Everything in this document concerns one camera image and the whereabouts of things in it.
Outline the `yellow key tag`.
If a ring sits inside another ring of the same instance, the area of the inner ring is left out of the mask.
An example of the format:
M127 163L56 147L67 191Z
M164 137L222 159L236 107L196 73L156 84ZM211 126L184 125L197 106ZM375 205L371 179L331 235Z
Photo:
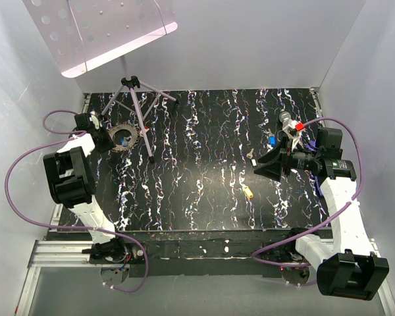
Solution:
M248 186L243 186L242 191L245 193L247 198L249 198L249 199L253 198L253 192L251 191L251 189Z

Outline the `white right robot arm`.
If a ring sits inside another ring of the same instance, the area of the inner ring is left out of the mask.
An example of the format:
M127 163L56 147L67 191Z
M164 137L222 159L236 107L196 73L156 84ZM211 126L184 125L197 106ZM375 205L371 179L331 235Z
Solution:
M281 136L277 145L259 158L255 173L275 181L292 170L317 177L329 212L333 247L307 228L293 228L276 247L289 260L304 259L315 269L322 295L372 300L389 273L389 264L375 254L367 237L355 197L361 184L354 164L342 158L342 131L320 127L312 150L296 145L284 132Z

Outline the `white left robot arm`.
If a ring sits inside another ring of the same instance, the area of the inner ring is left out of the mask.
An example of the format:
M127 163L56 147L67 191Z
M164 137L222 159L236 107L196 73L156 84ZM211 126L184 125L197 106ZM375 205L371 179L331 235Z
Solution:
M96 198L96 186L87 157L94 151L115 148L113 139L95 112L74 115L74 136L60 150L43 157L47 183L53 201L72 211L92 237L93 246L83 250L93 260L127 263L131 253L116 228L105 216Z

